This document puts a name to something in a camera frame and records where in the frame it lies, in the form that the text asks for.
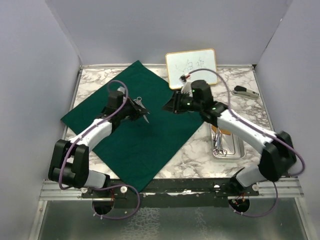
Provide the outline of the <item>orange strip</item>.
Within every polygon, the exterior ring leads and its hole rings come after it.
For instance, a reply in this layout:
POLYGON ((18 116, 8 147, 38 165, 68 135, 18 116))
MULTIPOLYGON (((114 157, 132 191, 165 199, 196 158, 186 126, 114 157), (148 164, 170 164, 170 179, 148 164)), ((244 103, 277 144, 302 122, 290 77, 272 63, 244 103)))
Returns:
POLYGON ((231 135, 231 132, 230 131, 227 131, 225 129, 222 129, 222 128, 219 128, 219 127, 215 127, 214 125, 211 126, 211 129, 214 133, 221 133, 223 135, 228 135, 230 136, 231 135))

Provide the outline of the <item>steel hemostat clamp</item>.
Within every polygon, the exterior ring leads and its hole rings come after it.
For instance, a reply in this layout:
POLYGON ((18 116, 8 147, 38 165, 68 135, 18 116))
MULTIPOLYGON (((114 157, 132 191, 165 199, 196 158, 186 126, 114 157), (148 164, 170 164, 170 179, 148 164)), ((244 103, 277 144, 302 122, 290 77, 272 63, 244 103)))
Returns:
POLYGON ((219 127, 214 129, 213 153, 218 157, 225 157, 228 153, 223 148, 223 134, 219 127))

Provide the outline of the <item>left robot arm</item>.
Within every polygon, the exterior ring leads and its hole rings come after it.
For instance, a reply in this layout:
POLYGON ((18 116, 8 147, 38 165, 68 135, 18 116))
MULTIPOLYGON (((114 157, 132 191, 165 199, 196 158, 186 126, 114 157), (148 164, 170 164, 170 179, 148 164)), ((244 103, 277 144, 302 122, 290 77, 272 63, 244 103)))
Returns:
POLYGON ((93 122, 80 134, 58 140, 48 170, 48 178, 60 183, 62 188, 93 188, 97 196, 106 197, 111 190, 110 177, 89 168, 90 152, 106 137, 110 136, 124 120, 147 120, 149 111, 142 97, 129 97, 123 87, 112 91, 106 106, 93 122))

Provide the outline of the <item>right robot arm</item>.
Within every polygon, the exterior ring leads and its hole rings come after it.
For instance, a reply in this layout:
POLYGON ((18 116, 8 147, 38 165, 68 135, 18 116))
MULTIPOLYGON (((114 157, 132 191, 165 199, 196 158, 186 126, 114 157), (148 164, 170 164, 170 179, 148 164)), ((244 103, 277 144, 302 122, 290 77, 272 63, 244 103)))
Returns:
POLYGON ((214 100, 205 80, 192 82, 190 88, 189 93, 175 90, 162 109, 174 114, 198 112, 204 122, 231 132, 260 154, 258 164, 244 167, 230 178, 228 188, 234 195, 242 195, 258 182, 277 182, 296 163, 292 139, 287 132, 275 133, 240 117, 226 104, 214 100))

